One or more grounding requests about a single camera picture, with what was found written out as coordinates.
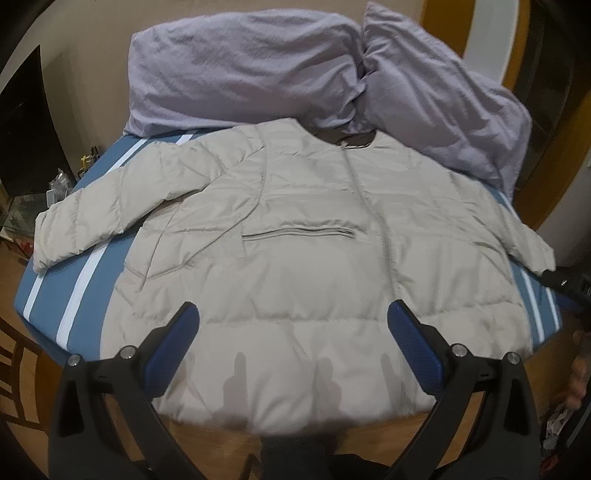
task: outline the puffer jacket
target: puffer jacket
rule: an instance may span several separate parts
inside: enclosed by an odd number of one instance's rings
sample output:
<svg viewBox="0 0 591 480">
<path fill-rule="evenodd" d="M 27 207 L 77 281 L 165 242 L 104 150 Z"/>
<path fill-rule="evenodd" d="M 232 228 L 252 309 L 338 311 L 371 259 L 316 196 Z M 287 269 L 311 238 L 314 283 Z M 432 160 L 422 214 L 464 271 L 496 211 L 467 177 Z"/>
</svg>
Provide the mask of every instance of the puffer jacket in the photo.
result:
<svg viewBox="0 0 591 480">
<path fill-rule="evenodd" d="M 37 219 L 37 272 L 143 221 L 101 357 L 184 301 L 201 324 L 163 397 L 176 420 L 286 434 L 428 408 L 389 333 L 403 299 L 476 355 L 531 354 L 508 254 L 552 250 L 478 182 L 377 132 L 328 144 L 293 119 L 155 142 Z"/>
</svg>

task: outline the plastic bag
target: plastic bag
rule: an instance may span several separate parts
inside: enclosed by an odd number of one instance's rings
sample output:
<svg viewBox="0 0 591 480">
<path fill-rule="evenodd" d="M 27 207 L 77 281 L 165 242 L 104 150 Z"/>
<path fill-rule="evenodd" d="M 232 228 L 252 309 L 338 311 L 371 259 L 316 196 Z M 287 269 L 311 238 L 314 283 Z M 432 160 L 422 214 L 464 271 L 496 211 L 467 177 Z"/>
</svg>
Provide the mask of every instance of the plastic bag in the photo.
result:
<svg viewBox="0 0 591 480">
<path fill-rule="evenodd" d="M 70 177 L 66 175 L 62 169 L 57 169 L 57 177 L 49 182 L 49 190 L 47 191 L 47 207 L 54 203 L 61 202 L 66 198 L 74 188 Z"/>
</svg>

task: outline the bed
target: bed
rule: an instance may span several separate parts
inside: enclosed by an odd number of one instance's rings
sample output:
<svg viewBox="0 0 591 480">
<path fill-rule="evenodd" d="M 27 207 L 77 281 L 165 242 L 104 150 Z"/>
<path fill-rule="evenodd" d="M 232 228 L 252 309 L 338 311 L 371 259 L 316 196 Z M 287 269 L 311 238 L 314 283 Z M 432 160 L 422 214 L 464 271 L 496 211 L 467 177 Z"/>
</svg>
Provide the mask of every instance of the bed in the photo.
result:
<svg viewBox="0 0 591 480">
<path fill-rule="evenodd" d="M 150 142 L 182 144 L 211 131 L 200 129 L 151 138 L 124 135 L 101 156 L 76 189 L 125 164 Z M 490 190 L 500 204 L 516 215 L 505 195 Z M 14 306 L 38 343 L 59 364 L 64 364 L 71 353 L 79 353 L 87 360 L 99 358 L 106 308 L 138 228 L 139 225 L 59 263 L 42 277 L 34 273 L 31 265 L 25 270 Z M 517 262 L 512 260 L 511 266 L 537 349 L 561 328 L 556 296 Z"/>
</svg>

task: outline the jacket pocket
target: jacket pocket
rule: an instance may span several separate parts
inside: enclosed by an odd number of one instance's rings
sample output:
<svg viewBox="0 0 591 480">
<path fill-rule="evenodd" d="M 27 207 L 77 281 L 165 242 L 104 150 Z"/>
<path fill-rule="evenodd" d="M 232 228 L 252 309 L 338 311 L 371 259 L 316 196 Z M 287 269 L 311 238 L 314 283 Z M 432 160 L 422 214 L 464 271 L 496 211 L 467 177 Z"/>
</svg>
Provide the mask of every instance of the jacket pocket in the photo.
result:
<svg viewBox="0 0 591 480">
<path fill-rule="evenodd" d="M 298 235 L 298 236 L 346 236 L 348 238 L 355 238 L 355 231 L 349 228 L 279 228 L 277 230 L 268 230 L 261 233 L 252 233 L 250 235 L 242 234 L 242 240 L 250 242 L 254 240 L 264 240 L 266 238 L 273 238 L 281 235 Z"/>
</svg>

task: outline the pillow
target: pillow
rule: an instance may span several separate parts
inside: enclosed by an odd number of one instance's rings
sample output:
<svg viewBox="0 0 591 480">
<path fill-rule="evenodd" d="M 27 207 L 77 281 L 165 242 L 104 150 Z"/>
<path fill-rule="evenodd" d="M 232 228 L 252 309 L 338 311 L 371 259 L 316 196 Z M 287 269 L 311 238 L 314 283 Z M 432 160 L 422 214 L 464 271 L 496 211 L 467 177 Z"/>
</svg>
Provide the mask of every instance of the pillow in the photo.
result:
<svg viewBox="0 0 591 480">
<path fill-rule="evenodd" d="M 519 100 L 382 5 L 367 4 L 363 37 L 367 74 L 356 103 L 359 121 L 512 197 L 531 132 Z"/>
<path fill-rule="evenodd" d="M 230 127 L 284 117 L 340 127 L 363 92 L 361 27 L 299 9 L 185 18 L 135 33 L 126 132 Z"/>
</svg>

